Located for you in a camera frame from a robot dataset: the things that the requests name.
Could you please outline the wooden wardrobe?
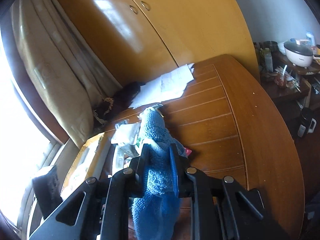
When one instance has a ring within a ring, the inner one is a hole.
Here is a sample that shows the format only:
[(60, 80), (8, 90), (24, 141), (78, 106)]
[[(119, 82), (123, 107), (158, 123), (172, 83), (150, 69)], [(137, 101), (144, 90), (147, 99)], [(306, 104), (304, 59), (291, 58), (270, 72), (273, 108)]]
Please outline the wooden wardrobe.
[(121, 85), (229, 54), (259, 77), (236, 0), (57, 0)]

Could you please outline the white paper sheets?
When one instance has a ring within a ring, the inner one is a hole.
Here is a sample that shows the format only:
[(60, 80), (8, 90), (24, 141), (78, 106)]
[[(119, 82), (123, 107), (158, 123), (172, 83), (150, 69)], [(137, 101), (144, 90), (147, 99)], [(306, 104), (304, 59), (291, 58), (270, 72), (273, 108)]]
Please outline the white paper sheets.
[(130, 108), (136, 109), (152, 103), (180, 98), (187, 84), (194, 80), (194, 63), (182, 65), (171, 72), (147, 82), (133, 99)]

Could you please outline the white rice cooker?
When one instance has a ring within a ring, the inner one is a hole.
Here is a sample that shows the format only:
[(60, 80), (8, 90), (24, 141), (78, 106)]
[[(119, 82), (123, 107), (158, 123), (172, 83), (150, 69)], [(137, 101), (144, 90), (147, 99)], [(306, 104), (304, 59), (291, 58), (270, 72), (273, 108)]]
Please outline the white rice cooker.
[(284, 49), (286, 57), (292, 64), (303, 68), (307, 68), (312, 64), (313, 51), (308, 46), (286, 41)]

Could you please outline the dark tasselled cloth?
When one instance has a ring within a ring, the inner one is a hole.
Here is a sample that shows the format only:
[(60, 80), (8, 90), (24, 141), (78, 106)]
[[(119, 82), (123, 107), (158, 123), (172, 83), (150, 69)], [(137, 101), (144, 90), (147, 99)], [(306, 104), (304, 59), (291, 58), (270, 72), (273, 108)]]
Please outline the dark tasselled cloth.
[(94, 131), (101, 131), (116, 115), (127, 109), (143, 85), (145, 83), (137, 81), (129, 83), (95, 107), (93, 109)]

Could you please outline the black white thermos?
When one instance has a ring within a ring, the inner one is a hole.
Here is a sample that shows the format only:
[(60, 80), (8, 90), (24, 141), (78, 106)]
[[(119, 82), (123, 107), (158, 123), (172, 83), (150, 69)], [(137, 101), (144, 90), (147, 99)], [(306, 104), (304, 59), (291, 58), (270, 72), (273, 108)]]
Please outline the black white thermos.
[(313, 133), (316, 125), (317, 121), (314, 118), (313, 111), (308, 107), (304, 107), (299, 116), (298, 137), (304, 138), (307, 134)]

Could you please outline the blue knitted towel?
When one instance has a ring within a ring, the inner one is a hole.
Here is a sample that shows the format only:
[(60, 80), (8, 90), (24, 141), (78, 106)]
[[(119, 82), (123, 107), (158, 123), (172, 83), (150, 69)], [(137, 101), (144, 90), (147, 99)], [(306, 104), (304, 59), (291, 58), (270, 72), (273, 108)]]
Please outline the blue knitted towel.
[(132, 204), (132, 218), (137, 239), (171, 239), (179, 217), (181, 200), (174, 194), (170, 162), (170, 145), (186, 157), (183, 145), (173, 138), (161, 114), (148, 107), (139, 115), (139, 136), (150, 148), (146, 190)]

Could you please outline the cluttered side table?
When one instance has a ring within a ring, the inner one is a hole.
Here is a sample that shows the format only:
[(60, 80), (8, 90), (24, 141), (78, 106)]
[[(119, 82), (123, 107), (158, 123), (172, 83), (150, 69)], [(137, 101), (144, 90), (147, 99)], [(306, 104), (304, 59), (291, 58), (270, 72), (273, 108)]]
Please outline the cluttered side table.
[(254, 44), (262, 87), (285, 121), (299, 116), (304, 107), (319, 111), (319, 64), (295, 66), (273, 41)]

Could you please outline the yellow cardboard box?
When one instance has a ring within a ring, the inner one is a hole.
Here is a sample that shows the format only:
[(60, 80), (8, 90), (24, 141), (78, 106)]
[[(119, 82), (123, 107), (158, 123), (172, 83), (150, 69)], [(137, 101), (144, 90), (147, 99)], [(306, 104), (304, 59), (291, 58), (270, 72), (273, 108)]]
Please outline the yellow cardboard box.
[(103, 166), (111, 150), (111, 136), (99, 133), (82, 146), (62, 184), (60, 196), (66, 200), (87, 178), (100, 178)]

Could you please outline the beige curtain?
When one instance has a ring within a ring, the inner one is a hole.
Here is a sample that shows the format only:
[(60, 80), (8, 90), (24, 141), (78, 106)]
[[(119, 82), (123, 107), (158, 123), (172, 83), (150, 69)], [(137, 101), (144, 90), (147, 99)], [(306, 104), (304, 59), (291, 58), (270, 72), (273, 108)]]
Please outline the beige curtain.
[(93, 132), (94, 108), (120, 90), (58, 0), (15, 0), (10, 8), (17, 50), (37, 93), (81, 147)]

